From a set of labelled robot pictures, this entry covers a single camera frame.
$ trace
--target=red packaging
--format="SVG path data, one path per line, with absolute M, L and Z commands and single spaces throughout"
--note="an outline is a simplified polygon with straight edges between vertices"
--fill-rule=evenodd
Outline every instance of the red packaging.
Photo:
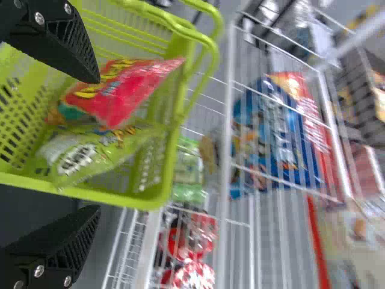
M 146 100 L 165 77 L 185 61 L 113 60 L 102 69 L 102 82 L 89 85 L 80 82 L 63 101 L 95 116 L 108 128 L 125 124 L 134 109 Z
M 200 260 L 214 249 L 217 231 L 214 218 L 193 214 L 188 229 L 179 230 L 179 234 L 177 228 L 170 229 L 168 251 L 178 261 L 185 261 L 187 258 Z
M 174 276 L 173 288 L 213 289 L 215 272 L 205 263 L 190 262 Z

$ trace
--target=lime green shopping basket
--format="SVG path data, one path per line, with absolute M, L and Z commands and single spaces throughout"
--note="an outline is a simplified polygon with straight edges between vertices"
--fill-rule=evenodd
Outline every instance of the lime green shopping basket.
M 63 191 L 49 182 L 48 167 L 36 167 L 33 156 L 48 133 L 44 119 L 52 100 L 75 80 L 0 44 L 0 183 L 141 210 L 160 207 L 171 191 L 179 127 L 217 67 L 215 41 L 223 26 L 213 6 L 201 0 L 182 1 L 213 18 L 210 36 L 187 20 L 139 0 L 71 1 L 87 27 L 100 66 L 124 57 L 184 56 L 186 62 L 140 108 L 143 117 L 167 126 L 163 137 L 149 141 L 114 171 Z M 185 101 L 189 79 L 206 56 L 207 70 Z

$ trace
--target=green snack bag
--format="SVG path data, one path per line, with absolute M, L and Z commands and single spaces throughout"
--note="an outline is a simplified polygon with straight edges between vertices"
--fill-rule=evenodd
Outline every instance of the green snack bag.
M 163 132 L 162 126 L 141 119 L 123 129 L 70 127 L 38 150 L 37 161 L 45 160 L 54 186 L 64 188 L 114 169 Z
M 173 186 L 173 194 L 171 196 L 174 202 L 203 204 L 207 193 L 199 184 L 188 185 L 175 183 Z
M 178 140 L 174 182 L 203 184 L 203 162 L 199 154 L 199 142 L 181 137 Z

